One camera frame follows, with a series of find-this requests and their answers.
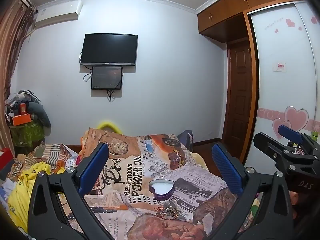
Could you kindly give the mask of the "white air conditioner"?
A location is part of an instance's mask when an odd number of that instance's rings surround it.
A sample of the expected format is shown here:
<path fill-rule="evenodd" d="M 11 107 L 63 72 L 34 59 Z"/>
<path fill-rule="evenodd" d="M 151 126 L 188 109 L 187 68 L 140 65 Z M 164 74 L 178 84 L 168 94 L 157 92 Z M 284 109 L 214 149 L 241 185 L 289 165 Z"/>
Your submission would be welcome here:
<path fill-rule="evenodd" d="M 71 1 L 39 10 L 35 27 L 42 28 L 53 24 L 76 21 L 80 16 L 82 1 Z"/>

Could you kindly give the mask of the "purple heart-shaped tin box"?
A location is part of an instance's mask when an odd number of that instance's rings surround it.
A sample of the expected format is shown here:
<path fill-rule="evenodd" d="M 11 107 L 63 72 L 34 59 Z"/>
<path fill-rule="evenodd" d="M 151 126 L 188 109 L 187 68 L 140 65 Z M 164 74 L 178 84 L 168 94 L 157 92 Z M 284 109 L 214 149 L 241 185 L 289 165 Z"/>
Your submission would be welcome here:
<path fill-rule="evenodd" d="M 155 179 L 149 182 L 149 191 L 158 201 L 168 200 L 175 191 L 175 182 L 166 179 Z"/>

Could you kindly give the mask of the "striped brown curtain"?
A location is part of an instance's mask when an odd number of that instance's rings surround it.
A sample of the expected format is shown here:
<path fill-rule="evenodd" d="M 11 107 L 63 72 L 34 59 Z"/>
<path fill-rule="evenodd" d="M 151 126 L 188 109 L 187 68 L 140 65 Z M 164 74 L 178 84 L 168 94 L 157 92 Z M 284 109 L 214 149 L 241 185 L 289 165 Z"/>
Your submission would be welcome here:
<path fill-rule="evenodd" d="M 5 117 L 5 101 L 10 95 L 11 78 L 28 30 L 34 22 L 36 5 L 12 0 L 1 16 L 1 148 L 14 153 L 10 129 Z"/>

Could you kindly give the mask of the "black wall television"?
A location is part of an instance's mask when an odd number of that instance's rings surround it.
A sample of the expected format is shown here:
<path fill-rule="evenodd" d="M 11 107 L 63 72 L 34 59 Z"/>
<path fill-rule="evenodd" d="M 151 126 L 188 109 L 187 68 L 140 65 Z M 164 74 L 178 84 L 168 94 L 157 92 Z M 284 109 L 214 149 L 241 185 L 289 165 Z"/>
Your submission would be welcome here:
<path fill-rule="evenodd" d="M 86 34 L 81 52 L 82 65 L 134 66 L 138 36 L 132 34 Z"/>

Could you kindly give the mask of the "green patterned bag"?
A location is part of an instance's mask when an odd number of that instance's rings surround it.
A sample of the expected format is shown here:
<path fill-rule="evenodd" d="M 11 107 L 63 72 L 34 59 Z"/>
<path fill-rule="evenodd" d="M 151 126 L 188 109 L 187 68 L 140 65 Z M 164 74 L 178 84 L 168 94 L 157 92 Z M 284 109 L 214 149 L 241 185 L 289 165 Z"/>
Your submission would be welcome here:
<path fill-rule="evenodd" d="M 43 127 L 37 121 L 31 121 L 20 126 L 10 126 L 9 128 L 13 145 L 16 147 L 31 147 L 33 142 L 44 139 Z"/>

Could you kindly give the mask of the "yellow garment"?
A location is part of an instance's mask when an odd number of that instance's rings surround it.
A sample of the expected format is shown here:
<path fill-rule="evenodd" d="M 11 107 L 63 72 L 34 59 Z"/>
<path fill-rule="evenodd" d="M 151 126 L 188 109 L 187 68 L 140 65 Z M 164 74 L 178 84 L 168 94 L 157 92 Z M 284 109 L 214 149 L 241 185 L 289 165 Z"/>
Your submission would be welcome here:
<path fill-rule="evenodd" d="M 34 164 L 28 170 L 22 171 L 18 176 L 17 185 L 8 197 L 8 213 L 15 225 L 25 233 L 28 232 L 28 211 L 31 194 L 40 171 L 45 171 L 48 175 L 60 174 L 65 171 L 65 168 L 58 166 L 52 169 L 49 164 L 42 161 Z"/>

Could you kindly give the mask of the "small black wall monitor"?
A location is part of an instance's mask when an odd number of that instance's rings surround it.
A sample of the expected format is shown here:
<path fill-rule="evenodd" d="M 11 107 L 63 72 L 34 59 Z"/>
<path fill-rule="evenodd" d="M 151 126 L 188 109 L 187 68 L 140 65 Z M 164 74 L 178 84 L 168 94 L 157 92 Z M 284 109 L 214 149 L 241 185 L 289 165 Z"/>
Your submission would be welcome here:
<path fill-rule="evenodd" d="M 122 80 L 122 67 L 95 66 L 92 69 L 91 89 L 121 90 Z"/>

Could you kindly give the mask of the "wooden wardrobe cabinets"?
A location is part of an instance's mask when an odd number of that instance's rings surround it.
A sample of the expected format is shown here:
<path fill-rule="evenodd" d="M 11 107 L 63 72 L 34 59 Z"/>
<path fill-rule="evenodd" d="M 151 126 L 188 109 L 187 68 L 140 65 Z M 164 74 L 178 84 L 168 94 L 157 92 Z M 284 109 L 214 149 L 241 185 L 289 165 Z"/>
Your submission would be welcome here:
<path fill-rule="evenodd" d="M 226 43 L 248 36 L 244 11 L 278 0 L 218 0 L 197 15 L 199 33 Z"/>

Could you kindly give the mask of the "clothes pile in corner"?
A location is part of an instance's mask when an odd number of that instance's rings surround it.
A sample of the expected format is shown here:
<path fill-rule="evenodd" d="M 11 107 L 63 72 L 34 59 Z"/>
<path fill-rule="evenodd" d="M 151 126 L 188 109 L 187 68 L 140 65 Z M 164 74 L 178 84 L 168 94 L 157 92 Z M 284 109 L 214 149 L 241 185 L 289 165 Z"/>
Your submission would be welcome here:
<path fill-rule="evenodd" d="M 31 120 L 38 121 L 43 127 L 44 135 L 51 134 L 51 122 L 40 99 L 28 89 L 11 94 L 5 100 L 5 119 L 8 125 L 13 125 L 13 118 L 21 115 L 21 104 L 25 104 L 25 113 L 30 114 Z"/>

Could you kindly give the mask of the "orange box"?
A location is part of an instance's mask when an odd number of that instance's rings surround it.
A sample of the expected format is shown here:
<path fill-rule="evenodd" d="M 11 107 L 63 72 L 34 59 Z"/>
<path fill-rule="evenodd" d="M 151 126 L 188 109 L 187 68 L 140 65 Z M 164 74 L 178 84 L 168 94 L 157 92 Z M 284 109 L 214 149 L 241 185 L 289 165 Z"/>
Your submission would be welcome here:
<path fill-rule="evenodd" d="M 16 115 L 12 118 L 12 123 L 14 126 L 20 126 L 29 122 L 31 122 L 31 115 L 29 113 Z"/>

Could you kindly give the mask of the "yellow chair back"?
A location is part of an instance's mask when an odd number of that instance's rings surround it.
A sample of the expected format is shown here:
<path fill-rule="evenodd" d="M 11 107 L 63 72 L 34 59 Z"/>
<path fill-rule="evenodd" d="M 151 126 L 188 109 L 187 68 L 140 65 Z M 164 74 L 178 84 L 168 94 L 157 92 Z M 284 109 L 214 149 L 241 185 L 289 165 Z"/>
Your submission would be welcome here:
<path fill-rule="evenodd" d="M 121 129 L 114 124 L 113 122 L 110 121 L 102 121 L 98 126 L 97 129 L 101 129 L 104 131 L 111 131 L 117 134 L 122 134 Z"/>

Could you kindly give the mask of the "jewelry pile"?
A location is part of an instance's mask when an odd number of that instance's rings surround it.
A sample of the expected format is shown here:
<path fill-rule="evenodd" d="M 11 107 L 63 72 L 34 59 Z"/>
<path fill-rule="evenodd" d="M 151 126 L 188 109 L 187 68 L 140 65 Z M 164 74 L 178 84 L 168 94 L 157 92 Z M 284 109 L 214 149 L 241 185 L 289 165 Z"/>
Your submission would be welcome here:
<path fill-rule="evenodd" d="M 185 220 L 183 212 L 177 205 L 173 203 L 158 206 L 153 210 L 155 211 L 157 217 L 164 220 Z"/>

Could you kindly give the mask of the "white sliding wardrobe door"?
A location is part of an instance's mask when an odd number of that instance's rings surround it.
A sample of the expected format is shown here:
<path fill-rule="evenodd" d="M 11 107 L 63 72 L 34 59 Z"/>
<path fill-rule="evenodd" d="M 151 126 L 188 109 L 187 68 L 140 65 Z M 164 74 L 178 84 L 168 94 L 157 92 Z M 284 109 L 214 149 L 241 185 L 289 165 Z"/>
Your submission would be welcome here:
<path fill-rule="evenodd" d="M 306 2 L 249 13 L 258 58 L 254 133 L 286 145 L 280 125 L 319 141 L 319 17 Z"/>

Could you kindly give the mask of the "brown wooden door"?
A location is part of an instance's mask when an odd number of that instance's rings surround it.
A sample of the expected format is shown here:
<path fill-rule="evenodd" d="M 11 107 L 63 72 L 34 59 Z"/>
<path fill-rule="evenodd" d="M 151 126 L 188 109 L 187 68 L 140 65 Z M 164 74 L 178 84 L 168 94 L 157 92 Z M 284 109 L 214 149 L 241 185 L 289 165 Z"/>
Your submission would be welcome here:
<path fill-rule="evenodd" d="M 252 61 L 248 39 L 227 44 L 228 85 L 222 142 L 240 161 L 248 129 L 252 96 Z"/>

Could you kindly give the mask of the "newspaper print blanket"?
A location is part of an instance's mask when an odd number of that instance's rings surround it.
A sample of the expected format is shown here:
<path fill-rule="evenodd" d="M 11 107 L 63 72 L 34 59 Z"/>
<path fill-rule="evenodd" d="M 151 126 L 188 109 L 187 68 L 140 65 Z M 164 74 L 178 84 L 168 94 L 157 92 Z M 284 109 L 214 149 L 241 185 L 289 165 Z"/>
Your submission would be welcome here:
<path fill-rule="evenodd" d="M 59 168 L 78 166 L 99 143 L 108 160 L 84 199 L 115 239 L 204 239 L 237 200 L 174 135 L 89 129 L 80 153 L 62 146 Z"/>

